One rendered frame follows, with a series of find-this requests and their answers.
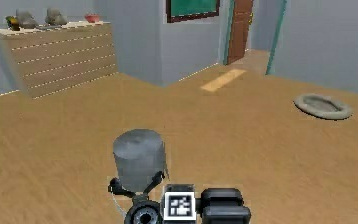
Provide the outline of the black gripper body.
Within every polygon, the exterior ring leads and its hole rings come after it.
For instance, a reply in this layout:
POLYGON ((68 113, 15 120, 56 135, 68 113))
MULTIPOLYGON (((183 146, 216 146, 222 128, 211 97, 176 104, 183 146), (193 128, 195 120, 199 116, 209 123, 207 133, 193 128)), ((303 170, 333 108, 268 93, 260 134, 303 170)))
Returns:
POLYGON ((141 194, 132 198, 132 206, 127 211, 124 224, 162 224, 160 204, 141 194))

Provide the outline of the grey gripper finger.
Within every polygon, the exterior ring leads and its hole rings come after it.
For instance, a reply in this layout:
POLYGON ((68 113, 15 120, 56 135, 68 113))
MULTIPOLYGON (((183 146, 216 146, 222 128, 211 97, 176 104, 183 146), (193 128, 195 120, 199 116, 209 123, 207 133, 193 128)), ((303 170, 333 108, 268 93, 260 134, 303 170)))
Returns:
POLYGON ((112 178, 110 180, 107 190, 114 195, 121 195, 129 198, 133 198, 136 195, 135 192, 124 189, 118 178, 112 178))
POLYGON ((163 171, 158 171, 151 179, 151 183, 144 189, 144 194, 149 194, 155 187, 157 187, 165 178, 163 171))

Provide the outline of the giant grey paper roll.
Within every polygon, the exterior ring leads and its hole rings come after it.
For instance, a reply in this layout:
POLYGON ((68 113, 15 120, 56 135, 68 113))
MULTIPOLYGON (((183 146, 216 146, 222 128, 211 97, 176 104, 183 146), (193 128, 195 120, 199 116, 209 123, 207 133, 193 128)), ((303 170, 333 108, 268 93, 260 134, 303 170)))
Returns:
POLYGON ((132 192, 144 191, 156 173, 168 173, 165 142, 151 129, 132 129, 118 136, 113 156, 120 182, 132 192))

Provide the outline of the light wooden chest of drawers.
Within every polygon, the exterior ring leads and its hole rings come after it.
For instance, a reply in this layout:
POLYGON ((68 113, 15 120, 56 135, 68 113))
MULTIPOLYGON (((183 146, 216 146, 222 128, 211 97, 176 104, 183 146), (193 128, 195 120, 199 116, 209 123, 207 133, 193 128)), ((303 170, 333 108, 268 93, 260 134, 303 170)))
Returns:
POLYGON ((16 87, 40 98, 117 72, 108 22, 55 29, 0 29, 0 49, 16 87))

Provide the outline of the brown wooden room door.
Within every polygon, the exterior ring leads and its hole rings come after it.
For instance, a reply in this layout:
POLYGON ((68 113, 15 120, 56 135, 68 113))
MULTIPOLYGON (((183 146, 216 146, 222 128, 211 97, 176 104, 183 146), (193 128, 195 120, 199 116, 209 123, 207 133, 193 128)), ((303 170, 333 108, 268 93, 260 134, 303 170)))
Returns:
POLYGON ((240 60, 245 55, 249 27, 252 19, 253 0, 233 0, 228 38, 227 63, 240 60))

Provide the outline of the grey stone lump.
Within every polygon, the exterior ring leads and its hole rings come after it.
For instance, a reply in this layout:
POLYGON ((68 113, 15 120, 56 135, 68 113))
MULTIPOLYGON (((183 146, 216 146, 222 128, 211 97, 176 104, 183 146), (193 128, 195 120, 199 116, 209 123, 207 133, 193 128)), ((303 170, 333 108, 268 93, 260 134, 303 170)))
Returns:
POLYGON ((45 22, 50 25, 66 25, 67 21, 56 8, 48 8, 45 22))
POLYGON ((19 25, 24 29, 35 29, 38 26, 37 21, 29 11, 16 10, 16 18, 19 25))

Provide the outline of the grey round pet bed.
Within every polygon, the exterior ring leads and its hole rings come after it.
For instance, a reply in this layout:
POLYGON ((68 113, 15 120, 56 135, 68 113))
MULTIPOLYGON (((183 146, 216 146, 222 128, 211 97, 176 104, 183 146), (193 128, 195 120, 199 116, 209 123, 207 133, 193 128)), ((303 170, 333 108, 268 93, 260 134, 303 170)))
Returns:
POLYGON ((316 93, 301 94, 293 103, 300 111, 325 120, 345 120, 353 114, 349 105, 331 96, 316 93))

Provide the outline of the green and yellow ornament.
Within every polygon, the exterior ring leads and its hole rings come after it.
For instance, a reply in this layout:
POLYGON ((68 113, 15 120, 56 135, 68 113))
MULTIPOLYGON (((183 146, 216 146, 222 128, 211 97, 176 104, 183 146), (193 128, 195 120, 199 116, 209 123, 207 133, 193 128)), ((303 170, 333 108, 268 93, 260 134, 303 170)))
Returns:
POLYGON ((12 31, 19 31, 20 30, 19 22, 14 16, 6 16, 5 19, 6 19, 8 27, 12 31))

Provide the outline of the green picture in dark frame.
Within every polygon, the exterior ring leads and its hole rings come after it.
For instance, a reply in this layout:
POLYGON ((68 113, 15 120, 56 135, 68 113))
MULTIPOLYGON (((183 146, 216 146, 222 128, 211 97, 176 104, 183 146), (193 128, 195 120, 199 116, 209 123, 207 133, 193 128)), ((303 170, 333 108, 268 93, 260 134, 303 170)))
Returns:
POLYGON ((215 17, 219 9, 220 0, 166 0, 168 23, 215 17))

